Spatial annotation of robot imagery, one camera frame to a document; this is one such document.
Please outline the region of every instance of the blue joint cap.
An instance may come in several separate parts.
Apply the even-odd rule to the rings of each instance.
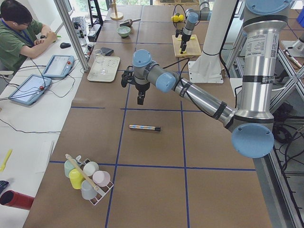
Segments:
[[[231,141],[237,152],[249,158],[264,157],[275,143],[271,130],[257,123],[245,123],[234,129]]]
[[[151,54],[144,49],[137,50],[133,54],[132,64],[134,67],[143,67],[151,63],[152,57]]]
[[[208,14],[207,20],[210,20],[210,18],[211,18],[211,14],[212,14],[212,11],[209,11],[209,14]]]
[[[247,9],[258,15],[270,15],[289,7],[290,0],[246,0]]]
[[[171,73],[166,72],[157,78],[155,86],[162,92],[167,93],[173,88],[175,82],[175,77]]]
[[[196,22],[198,22],[198,19],[199,19],[199,16],[194,13],[194,12],[191,12],[188,17],[187,17],[187,21],[195,24]]]

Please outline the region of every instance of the yellow ball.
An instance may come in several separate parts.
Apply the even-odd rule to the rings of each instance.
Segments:
[[[185,19],[184,15],[180,14],[179,15],[179,21],[184,21],[184,19]]]
[[[171,17],[171,21],[177,23],[180,21],[180,18],[179,18],[179,16],[174,15],[173,17]]]

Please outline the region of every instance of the mug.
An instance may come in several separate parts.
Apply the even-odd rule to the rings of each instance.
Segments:
[[[65,167],[65,176],[66,177],[68,177],[71,170],[73,170],[75,168],[74,165],[72,165],[72,163],[69,160],[66,160],[64,167]]]
[[[91,200],[96,197],[97,191],[94,190],[87,180],[84,180],[81,184],[81,195],[85,200]]]
[[[99,166],[95,161],[90,161],[84,166],[84,173],[88,176],[91,177],[96,171],[99,170]]]
[[[34,197],[13,190],[6,191],[0,197],[1,205],[25,209],[25,210],[30,210],[33,201],[34,201]]]
[[[93,181],[99,187],[105,187],[110,182],[110,174],[106,171],[96,171],[93,174]]]
[[[72,187],[74,189],[81,189],[81,183],[85,180],[83,175],[77,169],[72,169],[68,176]]]

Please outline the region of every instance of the yellow cup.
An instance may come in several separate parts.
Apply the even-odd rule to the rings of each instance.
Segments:
[[[81,183],[85,180],[83,175],[77,169],[72,169],[68,176],[73,188],[81,189]]]

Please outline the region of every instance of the person's hand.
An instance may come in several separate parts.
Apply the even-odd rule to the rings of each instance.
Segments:
[[[57,40],[57,34],[55,32],[49,31],[47,32],[47,39],[51,39],[52,42]]]
[[[34,41],[34,46],[38,45],[38,44],[43,44],[43,42],[45,41],[45,39],[36,39]]]

